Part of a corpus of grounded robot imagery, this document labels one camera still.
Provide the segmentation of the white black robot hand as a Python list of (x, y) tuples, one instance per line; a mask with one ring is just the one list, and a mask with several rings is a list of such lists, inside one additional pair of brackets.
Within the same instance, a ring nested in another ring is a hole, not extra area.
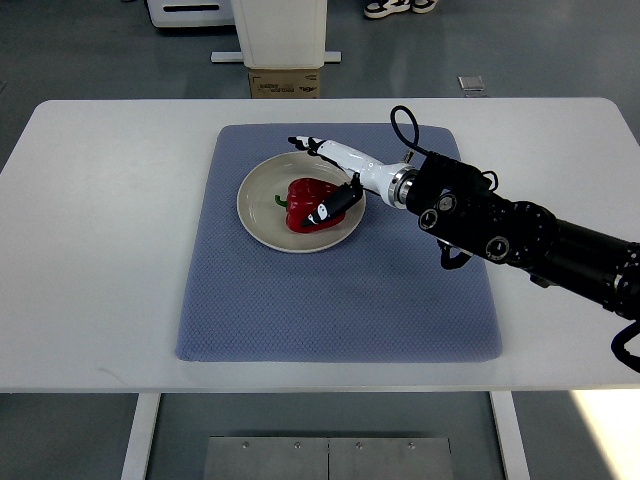
[(406, 195), (416, 175), (416, 170), (408, 163), (384, 164), (333, 140), (293, 136), (288, 141), (298, 150), (320, 156), (351, 175), (348, 183), (339, 186), (326, 200), (312, 208), (301, 221), (302, 228), (325, 224), (345, 214), (360, 201), (364, 191), (380, 196), (391, 207), (406, 208)]

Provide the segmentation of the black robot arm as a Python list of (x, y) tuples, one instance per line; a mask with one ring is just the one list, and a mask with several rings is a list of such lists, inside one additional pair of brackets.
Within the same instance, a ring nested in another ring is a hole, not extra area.
[(611, 342), (616, 359), (638, 370), (628, 343), (639, 334), (639, 245), (558, 219), (528, 201), (496, 194), (494, 172), (429, 152), (420, 168), (406, 166), (391, 181), (395, 206), (417, 215), (434, 236), (446, 270), (478, 256), (527, 272), (533, 283), (554, 285), (629, 320)]

